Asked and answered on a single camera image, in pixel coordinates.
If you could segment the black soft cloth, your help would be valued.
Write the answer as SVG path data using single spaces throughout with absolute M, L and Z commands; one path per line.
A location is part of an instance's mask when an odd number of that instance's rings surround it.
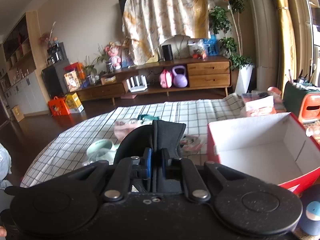
M 132 156 L 142 157 L 147 148 L 151 149 L 151 177 L 137 179 L 133 186 L 140 193 L 180 193 L 181 183 L 177 179 L 165 177 L 164 157 L 162 150 L 168 151 L 170 158 L 180 158 L 180 140 L 185 132 L 186 124 L 154 120 L 150 125 L 140 126 L 130 132 L 120 143 L 114 163 Z

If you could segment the mint green mug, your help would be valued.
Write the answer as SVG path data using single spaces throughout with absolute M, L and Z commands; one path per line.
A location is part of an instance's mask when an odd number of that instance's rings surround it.
M 114 144 L 110 139 L 100 139 L 92 143 L 87 151 L 83 166 L 87 166 L 96 161 L 106 160 L 113 165 L 119 144 Z

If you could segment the checkered white tablecloth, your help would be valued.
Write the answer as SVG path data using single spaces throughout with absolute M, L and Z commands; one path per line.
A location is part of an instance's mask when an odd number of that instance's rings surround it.
M 214 121 L 238 118 L 243 107 L 242 99 L 236 94 L 217 100 L 118 107 L 62 132 L 35 158 L 20 186 L 30 187 L 80 168 L 92 143 L 106 139 L 117 145 L 134 129 L 151 124 L 153 117 L 185 124 L 184 133 L 199 137 L 202 146 L 199 150 L 190 150 L 188 154 L 205 154 L 207 125 Z

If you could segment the white wifi router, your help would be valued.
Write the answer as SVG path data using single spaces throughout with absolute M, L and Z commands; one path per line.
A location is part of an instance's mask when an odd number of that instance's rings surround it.
M 137 93 L 147 90 L 148 84 L 144 75 L 132 76 L 126 79 L 128 90 L 131 93 Z

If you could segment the purple kettlebell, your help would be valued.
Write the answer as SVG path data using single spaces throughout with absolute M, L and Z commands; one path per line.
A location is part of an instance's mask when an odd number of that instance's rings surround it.
M 177 88 L 185 88 L 188 85 L 188 80 L 186 77 L 185 66 L 174 66 L 172 68 L 172 74 L 174 76 L 173 83 Z

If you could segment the pink toy case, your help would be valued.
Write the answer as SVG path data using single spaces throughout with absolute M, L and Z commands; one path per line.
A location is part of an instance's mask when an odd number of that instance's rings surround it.
M 159 83 L 162 88 L 172 87 L 172 72 L 164 69 L 159 76 Z

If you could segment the wooden TV cabinet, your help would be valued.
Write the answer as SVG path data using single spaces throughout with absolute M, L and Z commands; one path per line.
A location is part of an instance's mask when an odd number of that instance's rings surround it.
M 232 86 L 231 61 L 223 56 L 205 59 L 178 59 L 122 68 L 101 79 L 114 77 L 106 84 L 88 86 L 76 91 L 81 101 L 111 99 L 129 95 L 158 94 L 185 90 L 223 88 Z

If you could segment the pink plush doll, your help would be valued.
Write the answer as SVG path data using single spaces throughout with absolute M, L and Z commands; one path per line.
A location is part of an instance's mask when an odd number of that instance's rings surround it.
M 114 70 L 121 68 L 121 57 L 119 54 L 119 46 L 116 43 L 110 42 L 105 47 L 105 53 L 108 56 L 108 62 L 111 64 Z

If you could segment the black cylinder speaker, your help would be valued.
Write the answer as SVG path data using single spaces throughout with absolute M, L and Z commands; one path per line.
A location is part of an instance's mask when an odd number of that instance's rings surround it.
M 172 61 L 174 59 L 172 53 L 172 47 L 170 44 L 166 44 L 162 46 L 163 57 L 165 61 Z

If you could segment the white plant pot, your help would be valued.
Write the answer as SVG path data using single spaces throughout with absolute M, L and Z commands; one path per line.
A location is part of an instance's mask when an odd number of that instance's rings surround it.
M 253 64 L 247 64 L 239 70 L 238 79 L 235 87 L 236 94 L 241 95 L 247 93 L 253 68 Z

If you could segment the black mini fridge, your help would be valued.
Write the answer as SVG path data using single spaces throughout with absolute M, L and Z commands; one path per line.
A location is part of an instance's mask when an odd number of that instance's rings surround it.
M 62 97 L 69 93 L 64 77 L 66 74 L 65 67 L 68 65 L 70 65 L 70 63 L 69 60 L 66 59 L 58 61 L 42 70 L 44 85 L 51 99 L 55 96 Z

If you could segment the blue plastic bag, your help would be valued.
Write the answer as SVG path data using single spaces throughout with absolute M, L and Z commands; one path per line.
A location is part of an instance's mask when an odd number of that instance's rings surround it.
M 219 42 L 216 38 L 216 35 L 211 35 L 210 38 L 203 39 L 204 48 L 206 49 L 207 56 L 219 56 Z

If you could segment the dark blue whale toy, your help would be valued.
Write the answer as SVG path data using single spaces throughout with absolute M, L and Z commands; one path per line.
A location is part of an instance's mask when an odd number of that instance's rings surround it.
M 310 188 L 305 190 L 300 197 L 300 201 L 303 204 L 303 213 L 298 222 L 298 227 L 311 236 L 319 236 L 319 187 L 319 184 L 312 185 Z

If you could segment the tall green potted plant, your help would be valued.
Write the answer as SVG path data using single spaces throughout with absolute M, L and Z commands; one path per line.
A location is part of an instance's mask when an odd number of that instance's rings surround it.
M 242 69 L 253 62 L 243 54 L 240 15 L 247 0 L 214 0 L 209 11 L 209 27 L 217 36 L 222 54 L 231 60 L 232 69 Z

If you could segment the wooden wall shelf unit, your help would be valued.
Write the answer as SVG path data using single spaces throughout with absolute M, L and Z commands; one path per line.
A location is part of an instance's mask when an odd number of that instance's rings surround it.
M 19 106 L 26 116 L 49 113 L 50 100 L 42 70 L 47 54 L 39 44 L 41 36 L 36 10 L 26 12 L 1 44 L 1 86 L 10 108 Z

